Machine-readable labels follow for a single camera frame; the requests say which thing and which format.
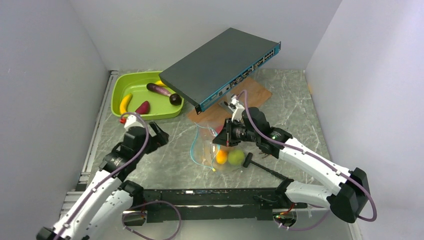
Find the marble countertop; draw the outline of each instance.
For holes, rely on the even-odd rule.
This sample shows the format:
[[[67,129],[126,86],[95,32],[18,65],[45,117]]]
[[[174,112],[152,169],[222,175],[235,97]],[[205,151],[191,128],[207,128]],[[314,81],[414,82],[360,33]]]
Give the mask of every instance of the marble countertop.
[[[258,69],[251,77],[272,92],[271,98],[259,108],[271,126],[288,131],[306,147],[329,159],[303,72]],[[277,187],[280,184],[279,179],[254,165],[232,172],[216,173],[195,164],[190,158],[190,147],[196,135],[196,126],[187,118],[187,113],[193,108],[185,102],[177,117],[155,121],[169,134],[169,143],[145,155],[128,180],[145,189],[258,188]],[[110,107],[106,114],[92,173],[98,170],[103,157],[122,140],[125,132]],[[263,155],[259,154],[260,150],[254,143],[244,146],[246,153],[253,153],[254,161],[302,183],[320,184],[288,162],[272,156],[262,158]]]

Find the blue front panel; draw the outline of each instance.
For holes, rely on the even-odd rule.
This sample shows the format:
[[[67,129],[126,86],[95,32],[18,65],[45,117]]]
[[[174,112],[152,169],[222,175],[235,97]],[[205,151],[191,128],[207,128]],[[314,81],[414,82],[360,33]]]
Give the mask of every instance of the blue front panel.
[[[264,54],[260,59],[253,62],[248,68],[240,72],[235,78],[231,79],[227,84],[221,87],[221,89],[214,92],[211,96],[209,96],[206,100],[200,103],[201,111],[205,111],[212,104],[216,103],[221,96],[227,94],[234,86],[241,83],[245,78],[247,78],[251,73],[253,73],[256,69],[274,57],[279,53],[281,47],[281,43],[276,45],[273,49],[269,50],[266,54]]]

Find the wall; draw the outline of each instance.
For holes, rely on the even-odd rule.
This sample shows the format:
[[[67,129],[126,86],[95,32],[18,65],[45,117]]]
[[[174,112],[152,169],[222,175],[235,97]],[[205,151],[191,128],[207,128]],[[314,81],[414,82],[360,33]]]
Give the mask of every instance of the wall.
[[[332,160],[368,174],[365,239],[424,235],[423,23],[420,0],[343,0],[306,68]]]
[[[228,27],[281,41],[264,67],[305,69],[341,0],[71,0],[110,70],[165,69]]]
[[[108,80],[68,1],[1,1],[0,239],[35,239],[79,177]]]

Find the purple eggplant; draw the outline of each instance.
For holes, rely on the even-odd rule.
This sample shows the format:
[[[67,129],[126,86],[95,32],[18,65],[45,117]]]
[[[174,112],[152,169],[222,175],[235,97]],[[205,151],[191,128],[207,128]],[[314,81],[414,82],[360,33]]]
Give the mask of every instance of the purple eggplant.
[[[180,95],[176,93],[170,93],[166,88],[156,85],[154,83],[147,83],[147,90],[169,97],[169,102],[174,106],[179,106],[183,102]]]

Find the wooden cutting board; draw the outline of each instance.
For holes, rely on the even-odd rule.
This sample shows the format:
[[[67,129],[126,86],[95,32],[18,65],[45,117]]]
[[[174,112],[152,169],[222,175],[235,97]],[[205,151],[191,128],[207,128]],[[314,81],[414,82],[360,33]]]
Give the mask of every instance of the wooden cutting board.
[[[272,95],[265,87],[260,85],[258,82],[253,80],[253,78],[248,77],[230,92],[232,94],[238,95],[242,90],[247,90],[247,104],[249,107],[259,107],[264,104]],[[240,100],[244,103],[245,97],[242,96]],[[188,119],[194,123],[217,123],[222,124],[226,118],[230,118],[231,114],[223,109],[218,102],[206,109],[206,111],[200,113],[199,115],[193,109],[188,114]]]

